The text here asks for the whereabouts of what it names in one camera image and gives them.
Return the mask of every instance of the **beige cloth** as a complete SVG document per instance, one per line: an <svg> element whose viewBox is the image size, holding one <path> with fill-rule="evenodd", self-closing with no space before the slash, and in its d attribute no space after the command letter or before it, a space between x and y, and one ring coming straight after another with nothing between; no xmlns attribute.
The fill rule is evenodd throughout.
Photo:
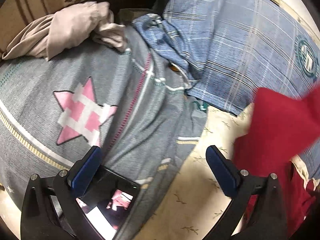
<svg viewBox="0 0 320 240"><path fill-rule="evenodd" d="M253 104L238 117L208 108L208 119L199 142L183 163L160 206L134 240L202 240L230 203L205 159L208 146L216 145L232 158L233 142L245 135ZM196 141L180 142L196 144ZM234 233L240 231L242 220Z"/></svg>
<svg viewBox="0 0 320 240"><path fill-rule="evenodd" d="M114 23L108 2L85 2L41 17L25 27L7 47L2 59L23 55L50 60L64 49L78 46L90 33L95 42L126 48L124 25Z"/></svg>

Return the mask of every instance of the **pink star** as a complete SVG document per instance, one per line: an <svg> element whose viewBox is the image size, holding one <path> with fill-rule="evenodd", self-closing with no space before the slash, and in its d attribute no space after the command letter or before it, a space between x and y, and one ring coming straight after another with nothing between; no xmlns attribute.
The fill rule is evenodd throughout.
<svg viewBox="0 0 320 240"><path fill-rule="evenodd" d="M83 136L88 143L100 146L100 126L115 112L117 107L96 103L92 79L83 87L78 84L74 93L57 91L53 93L63 109L58 123L63 127L57 144Z"/></svg>

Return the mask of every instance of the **pile of clothes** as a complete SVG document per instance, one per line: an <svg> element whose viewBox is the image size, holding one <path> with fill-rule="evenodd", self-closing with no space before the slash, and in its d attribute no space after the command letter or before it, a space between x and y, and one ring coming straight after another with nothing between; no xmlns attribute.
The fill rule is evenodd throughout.
<svg viewBox="0 0 320 240"><path fill-rule="evenodd" d="M220 150L251 174L278 174L294 233L320 182L320 50L308 33L271 0L158 0L153 13L128 26L115 24L108 6L86 2L37 19L3 54L11 60L0 68L0 140L7 145L0 175L15 203L21 207L35 171L53 176L98 145L106 166L142 185L117 239L133 238L157 215L172 227L158 228L157 239L186 239L181 232L202 239L207 231L179 226L163 211L171 197L187 206L176 191L187 172L170 184L181 167L203 165L202 156L189 161L194 145L204 149L206 135L222 134L208 129L207 113L219 113L231 133L254 102L250 128L230 136L239 137L234 154ZM155 231L151 219L137 239L143 230Z"/></svg>

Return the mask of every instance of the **white stripe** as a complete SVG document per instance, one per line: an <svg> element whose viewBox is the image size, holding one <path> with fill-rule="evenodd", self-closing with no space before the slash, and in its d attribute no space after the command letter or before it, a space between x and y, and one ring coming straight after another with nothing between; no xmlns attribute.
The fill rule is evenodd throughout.
<svg viewBox="0 0 320 240"><path fill-rule="evenodd" d="M207 15L195 15L195 14L177 13L177 12L163 12L163 14L166 14L166 13L188 15L188 16L194 16L194 17L207 17Z"/></svg>
<svg viewBox="0 0 320 240"><path fill-rule="evenodd" d="M288 22L290 22L295 28L297 28L299 30L299 32L302 32L299 28L299 26L295 26L295 24L291 21L291 19L289 19L282 11L279 10L279 6L277 4L274 3L268 3L265 2L265 0L262 0L262 2L268 6L270 6L273 10L275 10L277 13L281 14Z"/></svg>
<svg viewBox="0 0 320 240"><path fill-rule="evenodd" d="M211 40L211 38L209 37L203 37L203 38L192 38L192 39L189 39L190 41L195 41L195 40Z"/></svg>
<svg viewBox="0 0 320 240"><path fill-rule="evenodd" d="M179 136L178 140L180 140L180 141L198 141L198 140L200 140L200 137L182 137L182 136Z"/></svg>
<svg viewBox="0 0 320 240"><path fill-rule="evenodd" d="M70 118L71 110L67 108L65 111L62 112L58 119L58 124L60 124L63 128L66 126L72 128L77 133L83 135L89 142L90 146L93 146L100 135L100 132L97 130L93 130L92 132L85 128L85 124L88 121L89 114L91 113L91 109L85 107L81 113L81 117L77 122L73 118Z"/></svg>
<svg viewBox="0 0 320 240"><path fill-rule="evenodd" d="M161 164L169 163L170 161L171 161L171 158L166 158L161 161Z"/></svg>
<svg viewBox="0 0 320 240"><path fill-rule="evenodd" d="M226 24L229 24L229 25L232 25L232 26L235 26L235 27L238 27L238 28L240 28L240 29L243 29L243 30L246 30L247 31L247 29L245 29L245 28L242 28L242 27L240 27L240 26L238 26L238 25L234 25L234 24L232 24L232 23L228 23L228 22L224 22L224 21L220 21L220 22L223 22L223 23L226 23ZM242 24L242 25L244 25L244 26L247 26L247 27L250 27L250 26L248 26L248 25L245 25L245 24L243 24L243 23L240 23L240 22L237 22L237 23L239 23L239 24ZM309 84L309 86L306 84L306 82L305 82L305 80L303 79L303 77L301 76L301 74L300 74L300 72L293 66L293 64L299 69L299 67L298 67L298 65L293 61L293 59L291 59L290 57L289 57L289 55L284 51L284 50L282 50L277 44L275 44L270 38L268 38L266 35L264 35L261 31L259 31L258 29L256 29L262 36L264 36L266 39L268 39L268 41L270 41L271 43L273 43L274 44L274 46L272 46L271 44L269 44L268 43L268 41L265 41L258 33L255 33L257 36L259 36L264 42L266 42L271 48L273 48L281 57L283 57L287 62L291 62L290 64L292 65L292 68L296 71L296 73L300 76L300 78L301 78L301 80L303 81L303 83L306 85L306 87L308 88L308 90L309 91L311 91L311 89L310 89L310 87L312 87L311 86L311 84L309 83L309 81L306 79L306 81L308 82L308 84ZM279 50L281 50L290 60L288 60L284 55L282 55L275 47L277 47Z"/></svg>
<svg viewBox="0 0 320 240"><path fill-rule="evenodd" d="M153 181L153 177L148 177L146 179L137 179L135 180L134 182L140 184L140 185L143 185L143 184L146 184L146 183L150 183Z"/></svg>
<svg viewBox="0 0 320 240"><path fill-rule="evenodd" d="M159 52L166 52L166 51L172 51L171 49L154 49L155 51L159 51Z"/></svg>
<svg viewBox="0 0 320 240"><path fill-rule="evenodd" d="M141 67L141 65L138 64L138 62L137 62L134 58L132 59L132 61L138 66L138 68L140 68L142 71L144 71L144 68ZM154 76L155 74L153 73L153 68L152 68L152 70L147 71L147 74L148 74L148 76L149 76L149 75ZM155 81L158 82L158 83L163 83L163 82L166 81L166 79L163 78L163 77L162 77L162 78L159 78L159 79L158 79L158 78L155 78ZM184 89L185 89L184 87L172 88L172 87L169 87L168 85L165 85L165 87L166 87L167 89L171 90L171 91L177 91L177 90L184 90Z"/></svg>
<svg viewBox="0 0 320 240"><path fill-rule="evenodd" d="M191 80L189 80L189 78L187 77L187 75L182 71L182 69L178 66L178 65L176 65L175 63L173 63L173 62L170 62L173 66L175 66L180 72L181 72L181 74L185 77L185 79L187 80L187 82L191 82Z"/></svg>
<svg viewBox="0 0 320 240"><path fill-rule="evenodd" d="M242 75L241 73L239 73L239 72L237 72L237 71L235 71L235 70L233 70L233 69L231 69L231 68L227 68L227 67L225 67L225 66L222 66L222 65L220 65L220 64L218 64L218 63L215 63L215 62L212 62L212 61L210 61L210 60L208 60L208 62L211 63L211 64L213 64L213 65L216 65L216 66L218 66L218 67L227 69L227 70L229 70L229 71L231 71L231 72L234 72L234 73L236 73L236 74L239 74L240 76L243 76L244 78L246 78L247 80L249 80L256 88L259 88L259 87L253 82L253 80L251 80L250 78L246 77L245 75Z"/></svg>
<svg viewBox="0 0 320 240"><path fill-rule="evenodd" d="M226 43L224 43L224 42L222 42L222 41L218 41L218 40L215 40L215 39L212 39L212 40L213 40L213 41L216 41L216 42L220 42L220 43L222 43L222 44L224 44L224 45L227 45L227 46L232 47L232 48L235 48L235 49L244 50L244 49L241 49L241 48L238 48L238 47L235 47L235 46L226 44Z"/></svg>
<svg viewBox="0 0 320 240"><path fill-rule="evenodd" d="M118 146L118 144L119 144L119 142L121 141L122 137L125 135L125 133L126 133L127 130L129 129L129 127L130 127L130 125L131 125L131 123L132 123L132 121L133 121L133 119L134 119L134 117L135 117L135 115L136 115L139 107L140 107L141 101L142 101L142 99L143 99L143 97L144 97L144 95L145 95L145 93L146 93L146 89L147 89L147 87L148 87L148 85L149 85L149 81L151 80L151 74L153 74L153 58L151 57L151 55L150 55L149 71L150 71L150 72L147 72L147 77L146 77L146 79L145 79L145 83L144 83L144 85L143 85L143 87L142 87L142 90L141 90L141 92L140 92L140 94L139 94L138 100L137 100L137 102L135 103L135 107L134 107L134 109L133 109L133 111L132 111L132 113L131 113L131 117L130 117L129 121L127 122L124 130L122 131L120 137L117 139L116 143L113 145L111 151L109 152L110 155L113 153L113 150L116 149L116 147ZM110 162L113 162L116 158L117 158L117 157L114 156L114 157L111 158L109 161L110 161Z"/></svg>
<svg viewBox="0 0 320 240"><path fill-rule="evenodd" d="M169 87L167 85L165 85L165 87L171 91L176 91L176 90L184 90L184 87L178 87L178 88L172 88L172 87Z"/></svg>
<svg viewBox="0 0 320 240"><path fill-rule="evenodd" d="M250 85L248 85L247 83L245 83L244 81L242 81L242 80L240 80L240 79L238 79L238 78L236 78L236 77L234 77L234 76L231 76L231 75L229 75L229 74L227 74L227 73L224 73L224 72L222 72L222 71L219 71L219 70L217 70L217 69L215 69L215 68L211 68L211 67L209 67L209 66L207 66L207 68L212 69L212 70L214 70L214 71L216 71L216 72L219 72L219 73L221 73L221 74L223 74L223 75L226 75L226 76L228 76L228 77L231 77L231 78L233 78L233 79L241 82L242 84L244 84L245 86L249 87L249 88L254 92L253 88L252 88Z"/></svg>
<svg viewBox="0 0 320 240"><path fill-rule="evenodd" d="M188 56L191 56L188 52L182 51L181 53L187 54Z"/></svg>
<svg viewBox="0 0 320 240"><path fill-rule="evenodd" d="M182 17L174 17L174 16L168 16L164 15L165 18L173 18L173 19L180 19L180 20L189 20L189 21L205 21L206 19L188 19L188 18L182 18Z"/></svg>
<svg viewBox="0 0 320 240"><path fill-rule="evenodd" d="M201 65L205 65L206 63L205 62L198 62L198 61L195 61L197 64L201 64Z"/></svg>
<svg viewBox="0 0 320 240"><path fill-rule="evenodd" d="M267 17L265 17L262 14L260 14L260 16L262 16L263 18L267 19L269 22L273 23L279 30L283 31L283 33L286 34L290 38L290 40L292 40L292 38L289 36L289 34L286 33L283 29L281 29L276 23L274 23L273 21L271 21L270 19L268 19Z"/></svg>
<svg viewBox="0 0 320 240"><path fill-rule="evenodd" d="M4 114L7 116L9 121L15 126L19 132L32 144L34 144L37 148L39 148L41 151L49 155L50 157L54 158L55 160L63 163L68 168L73 166L73 162L61 157L60 155L56 154L52 150L50 150L48 147L44 146L41 142L39 142L36 138L34 138L30 133L27 132L26 129L24 129L21 124L17 122L17 120L10 114L8 109L5 107L5 105L0 100L0 108L4 112Z"/></svg>

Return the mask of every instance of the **yellow stripe trim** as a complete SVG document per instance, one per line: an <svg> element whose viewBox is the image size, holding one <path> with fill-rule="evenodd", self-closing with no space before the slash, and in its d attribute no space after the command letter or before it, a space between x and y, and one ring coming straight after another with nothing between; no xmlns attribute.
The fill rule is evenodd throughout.
<svg viewBox="0 0 320 240"><path fill-rule="evenodd" d="M142 186L141 186L141 189L147 189L149 187L149 184L143 184Z"/></svg>
<svg viewBox="0 0 320 240"><path fill-rule="evenodd" d="M69 170L67 167L64 167L60 165L59 163L56 163L54 160L48 158L45 156L42 152L40 152L38 149L34 148L28 141L26 141L22 135L20 135L12 125L7 121L7 119L4 117L3 112L0 110L0 120L3 122L4 126L9 130L10 133L24 146L26 147L30 152L32 152L35 156L42 159L46 163L50 164L53 167L56 167L59 170Z"/></svg>
<svg viewBox="0 0 320 240"><path fill-rule="evenodd" d="M178 144L194 144L197 145L198 141L176 141Z"/></svg>
<svg viewBox="0 0 320 240"><path fill-rule="evenodd" d="M158 171L166 170L168 167L169 167L168 164L163 164L163 165L161 165L161 166L158 167Z"/></svg>

